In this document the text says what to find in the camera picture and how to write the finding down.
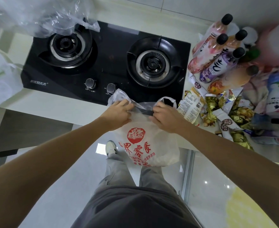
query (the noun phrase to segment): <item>forearm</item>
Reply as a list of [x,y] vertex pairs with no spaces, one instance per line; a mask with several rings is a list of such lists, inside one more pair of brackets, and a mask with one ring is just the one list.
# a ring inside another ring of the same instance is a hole
[[279,227],[279,166],[249,149],[185,123],[179,135],[247,193]]
[[99,118],[1,166],[0,227],[18,227],[40,196],[105,132]]

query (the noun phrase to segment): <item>purple bottle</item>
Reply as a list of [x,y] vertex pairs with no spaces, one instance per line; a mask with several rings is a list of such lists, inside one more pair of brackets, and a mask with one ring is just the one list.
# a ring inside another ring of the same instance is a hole
[[201,71],[200,80],[205,83],[211,82],[217,76],[235,67],[244,54],[245,50],[242,47],[236,48],[233,52],[221,54],[209,67]]

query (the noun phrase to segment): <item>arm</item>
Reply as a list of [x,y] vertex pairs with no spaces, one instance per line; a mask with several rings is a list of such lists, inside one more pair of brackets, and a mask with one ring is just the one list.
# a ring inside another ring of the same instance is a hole
[[0,228],[18,227],[42,194],[104,133],[130,121],[134,105],[116,102],[98,119],[0,167]]
[[249,195],[279,227],[279,165],[234,142],[187,122],[176,109],[158,102],[150,119],[194,145]]

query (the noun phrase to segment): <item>person's left hand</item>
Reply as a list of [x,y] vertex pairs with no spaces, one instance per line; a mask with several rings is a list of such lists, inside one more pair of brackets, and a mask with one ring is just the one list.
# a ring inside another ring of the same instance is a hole
[[131,113],[134,104],[127,99],[116,101],[99,118],[104,120],[105,126],[109,131],[116,130],[131,121]]

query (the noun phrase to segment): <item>black bottle cap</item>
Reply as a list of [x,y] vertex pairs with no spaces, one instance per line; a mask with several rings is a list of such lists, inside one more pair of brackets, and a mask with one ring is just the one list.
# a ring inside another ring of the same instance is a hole
[[257,65],[251,65],[251,66],[247,67],[247,69],[246,69],[246,73],[249,76],[256,75],[258,72],[259,72],[259,67]]
[[243,39],[246,38],[246,37],[247,37],[247,31],[244,30],[244,29],[240,30],[239,32],[237,32],[237,33],[235,34],[235,38],[236,38],[238,41],[241,41],[241,40],[243,40]]
[[223,25],[228,25],[230,22],[232,22],[233,20],[233,16],[231,14],[226,14],[225,16],[223,16],[221,22],[223,23]]
[[242,47],[238,47],[232,52],[234,58],[240,58],[244,56],[244,54],[245,54],[245,50]]
[[279,124],[279,118],[272,118],[271,123],[272,124]]
[[222,33],[221,35],[219,35],[216,39],[216,42],[219,45],[224,45],[226,43],[226,41],[228,40],[228,36],[227,34]]

